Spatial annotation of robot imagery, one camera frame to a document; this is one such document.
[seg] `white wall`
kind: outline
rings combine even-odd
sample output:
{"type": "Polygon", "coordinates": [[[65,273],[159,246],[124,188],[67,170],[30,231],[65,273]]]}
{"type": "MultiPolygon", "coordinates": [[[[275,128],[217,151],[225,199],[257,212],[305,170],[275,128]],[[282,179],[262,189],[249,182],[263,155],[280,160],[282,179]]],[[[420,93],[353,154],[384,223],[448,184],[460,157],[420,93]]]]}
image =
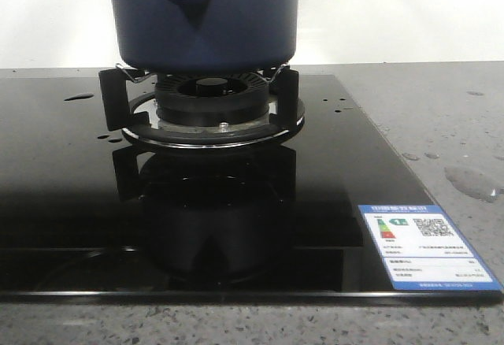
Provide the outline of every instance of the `white wall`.
{"type": "MultiPolygon", "coordinates": [[[[300,0],[294,64],[504,60],[504,0],[300,0]]],[[[0,0],[0,68],[119,61],[110,0],[0,0]]]]}

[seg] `granite countertop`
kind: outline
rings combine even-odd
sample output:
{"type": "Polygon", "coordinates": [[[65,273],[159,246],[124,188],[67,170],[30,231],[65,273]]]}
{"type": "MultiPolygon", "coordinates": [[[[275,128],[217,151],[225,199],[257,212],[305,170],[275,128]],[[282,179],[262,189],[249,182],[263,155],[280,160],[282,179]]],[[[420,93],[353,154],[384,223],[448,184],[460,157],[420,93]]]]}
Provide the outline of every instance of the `granite countertop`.
{"type": "MultiPolygon", "coordinates": [[[[410,168],[501,281],[504,197],[471,198],[447,179],[445,168],[481,173],[484,180],[475,180],[476,188],[488,181],[497,184],[497,193],[504,188],[503,69],[504,62],[299,68],[336,76],[392,146],[406,154],[410,168]]],[[[28,76],[30,70],[3,71],[0,77],[12,73],[28,76]]],[[[0,305],[0,344],[501,344],[503,326],[502,305],[0,305]]]]}

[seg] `black glass cooktop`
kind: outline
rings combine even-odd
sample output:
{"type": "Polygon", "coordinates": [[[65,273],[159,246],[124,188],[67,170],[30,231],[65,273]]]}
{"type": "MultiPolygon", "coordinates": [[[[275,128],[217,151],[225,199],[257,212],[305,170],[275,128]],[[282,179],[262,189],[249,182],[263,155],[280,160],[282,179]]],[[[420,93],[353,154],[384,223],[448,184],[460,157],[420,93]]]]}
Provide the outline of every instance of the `black glass cooktop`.
{"type": "Polygon", "coordinates": [[[106,131],[97,77],[0,80],[0,299],[502,300],[394,290],[358,205],[432,197],[333,76],[302,76],[300,98],[283,145],[154,154],[106,131]]]}

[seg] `blue pot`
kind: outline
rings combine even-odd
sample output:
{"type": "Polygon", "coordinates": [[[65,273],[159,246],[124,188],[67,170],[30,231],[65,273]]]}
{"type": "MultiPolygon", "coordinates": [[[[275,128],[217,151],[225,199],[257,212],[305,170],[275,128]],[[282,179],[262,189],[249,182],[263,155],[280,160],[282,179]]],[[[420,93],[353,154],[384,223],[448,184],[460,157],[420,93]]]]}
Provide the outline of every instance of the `blue pot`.
{"type": "Polygon", "coordinates": [[[298,0],[112,0],[120,55],[165,73],[249,72],[295,52],[298,0]]]}

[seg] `gas burner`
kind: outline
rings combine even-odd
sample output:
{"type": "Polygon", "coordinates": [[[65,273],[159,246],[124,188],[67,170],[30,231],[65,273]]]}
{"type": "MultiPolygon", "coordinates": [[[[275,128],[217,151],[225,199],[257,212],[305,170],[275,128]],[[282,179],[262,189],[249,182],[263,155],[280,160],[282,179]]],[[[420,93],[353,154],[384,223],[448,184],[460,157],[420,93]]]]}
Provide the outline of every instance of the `gas burner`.
{"type": "Polygon", "coordinates": [[[149,148],[220,149],[283,142],[304,123],[298,73],[289,68],[227,76],[158,75],[155,91],[128,101],[125,81],[143,72],[100,72],[109,130],[149,148]]]}

